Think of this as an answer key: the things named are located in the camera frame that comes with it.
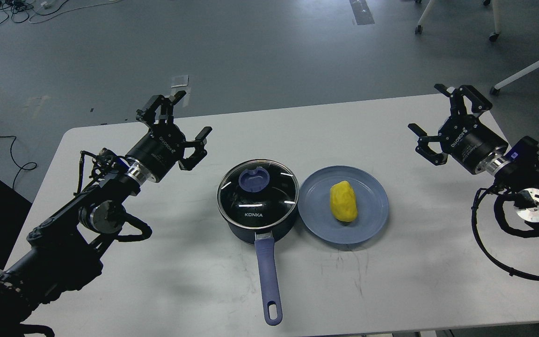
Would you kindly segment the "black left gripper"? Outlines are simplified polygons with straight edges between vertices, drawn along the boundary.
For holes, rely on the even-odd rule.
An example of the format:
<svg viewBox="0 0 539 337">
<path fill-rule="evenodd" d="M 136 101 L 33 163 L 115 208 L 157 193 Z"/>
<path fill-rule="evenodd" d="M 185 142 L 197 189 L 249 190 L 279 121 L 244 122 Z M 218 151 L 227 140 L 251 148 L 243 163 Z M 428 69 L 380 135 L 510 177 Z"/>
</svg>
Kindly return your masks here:
<svg viewBox="0 0 539 337">
<path fill-rule="evenodd" d="M 211 126 L 204 127 L 194 140 L 186 141 L 183 132 L 174 124 L 174 107 L 187 92 L 179 90 L 173 95 L 154 95 L 142 109 L 136 111 L 136 120 L 152 126 L 148 133 L 126 154 L 128 162 L 138 162 L 148 170 L 148 180 L 160 182 L 178 162 L 181 170 L 191 171 L 208 152 L 207 136 Z M 185 149 L 193 153 L 184 158 Z"/>
</svg>

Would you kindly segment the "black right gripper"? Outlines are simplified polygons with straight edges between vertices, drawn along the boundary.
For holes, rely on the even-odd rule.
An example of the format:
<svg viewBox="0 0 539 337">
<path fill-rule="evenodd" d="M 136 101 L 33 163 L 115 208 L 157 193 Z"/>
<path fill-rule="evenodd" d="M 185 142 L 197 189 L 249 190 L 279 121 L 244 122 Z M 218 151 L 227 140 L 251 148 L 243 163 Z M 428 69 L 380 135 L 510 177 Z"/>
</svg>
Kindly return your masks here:
<svg viewBox="0 0 539 337">
<path fill-rule="evenodd" d="M 446 164 L 449 154 L 472 175 L 481 173 L 485 166 L 483 161 L 490 154 L 502 154 L 509 146 L 481 123 L 480 117 L 490 111 L 493 104 L 472 85 L 454 88 L 435 84 L 434 89 L 449 98 L 451 115 L 438 130 L 440 136 L 428 136 L 417 124 L 408 124 L 409 130 L 418 137 L 415 151 L 434 166 Z M 467 111 L 466 99 L 471 103 L 471 114 Z M 429 143 L 441 143 L 443 152 L 436 153 Z"/>
</svg>

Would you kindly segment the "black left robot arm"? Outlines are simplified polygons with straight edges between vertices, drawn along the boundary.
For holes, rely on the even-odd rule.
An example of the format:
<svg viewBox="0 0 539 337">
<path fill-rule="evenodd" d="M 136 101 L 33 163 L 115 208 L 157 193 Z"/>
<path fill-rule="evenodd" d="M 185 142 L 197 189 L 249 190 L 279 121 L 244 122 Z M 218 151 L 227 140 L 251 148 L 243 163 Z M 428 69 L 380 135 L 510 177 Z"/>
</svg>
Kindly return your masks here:
<svg viewBox="0 0 539 337">
<path fill-rule="evenodd" d="M 174 165 L 190 171 L 207 155 L 211 127 L 188 141 L 174 124 L 174 107 L 184 96 L 184 90 L 154 95 L 137 110 L 136 120 L 148 132 L 126 155 L 106 148 L 96 155 L 81 151 L 73 199 L 29 232 L 30 251 L 0 274 L 0 337 L 53 337 L 52 328 L 26 319 L 39 305 L 98 277 L 112 243 L 151 237 L 151 227 L 128 213 L 123 202 L 139 194 L 146 181 L 160 182 Z"/>
</svg>

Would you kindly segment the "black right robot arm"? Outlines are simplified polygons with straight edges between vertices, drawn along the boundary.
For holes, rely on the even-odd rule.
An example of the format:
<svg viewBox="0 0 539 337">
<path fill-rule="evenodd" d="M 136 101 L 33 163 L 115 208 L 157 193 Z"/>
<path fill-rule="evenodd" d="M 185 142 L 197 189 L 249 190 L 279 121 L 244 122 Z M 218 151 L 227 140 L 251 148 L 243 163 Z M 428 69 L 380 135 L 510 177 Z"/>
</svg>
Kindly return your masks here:
<svg viewBox="0 0 539 337">
<path fill-rule="evenodd" d="M 493 211 L 503 232 L 520 238 L 539 237 L 539 143 L 522 137 L 513 147 L 487 126 L 480 117 L 492 103 L 475 87 L 458 88 L 437 83 L 434 88 L 449 98 L 451 114 L 435 136 L 417 124 L 408 128 L 417 135 L 415 151 L 434 166 L 442 166 L 451 156 L 470 174 L 487 172 L 494 177 L 488 188 L 478 189 L 471 206 L 471 229 L 485 256 L 512 277 L 539 281 L 539 275 L 507 266 L 494 258 L 478 231 L 478 209 L 486 195 L 496 199 Z"/>
</svg>

